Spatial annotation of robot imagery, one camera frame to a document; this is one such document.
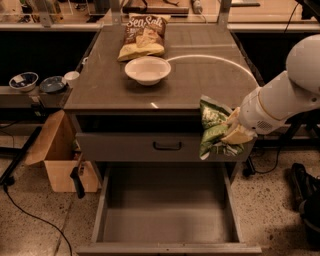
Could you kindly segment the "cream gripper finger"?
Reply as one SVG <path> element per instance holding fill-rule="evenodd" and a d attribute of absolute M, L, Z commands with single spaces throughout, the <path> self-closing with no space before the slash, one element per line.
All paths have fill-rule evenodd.
<path fill-rule="evenodd" d="M 223 137 L 221 141 L 226 144 L 235 145 L 251 141 L 254 133 L 243 126 L 237 126 L 231 133 Z"/>
<path fill-rule="evenodd" d="M 228 116 L 226 124 L 227 125 L 238 125 L 239 124 L 239 113 L 240 108 L 236 107 L 232 113 Z"/>

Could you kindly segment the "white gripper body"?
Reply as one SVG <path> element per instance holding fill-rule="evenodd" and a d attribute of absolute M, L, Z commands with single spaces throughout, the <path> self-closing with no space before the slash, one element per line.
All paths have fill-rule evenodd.
<path fill-rule="evenodd" d="M 264 110 L 260 102 L 261 90 L 258 87 L 244 98 L 240 105 L 239 122 L 250 131 L 267 135 L 279 127 L 279 122 Z"/>

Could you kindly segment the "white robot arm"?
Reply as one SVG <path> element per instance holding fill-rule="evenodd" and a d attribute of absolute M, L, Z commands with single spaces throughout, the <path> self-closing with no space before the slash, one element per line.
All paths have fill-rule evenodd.
<path fill-rule="evenodd" d="M 289 52 L 286 68 L 263 87 L 248 94 L 227 120 L 222 142 L 251 141 L 282 127 L 292 116 L 320 108 L 320 35 L 298 42 Z"/>

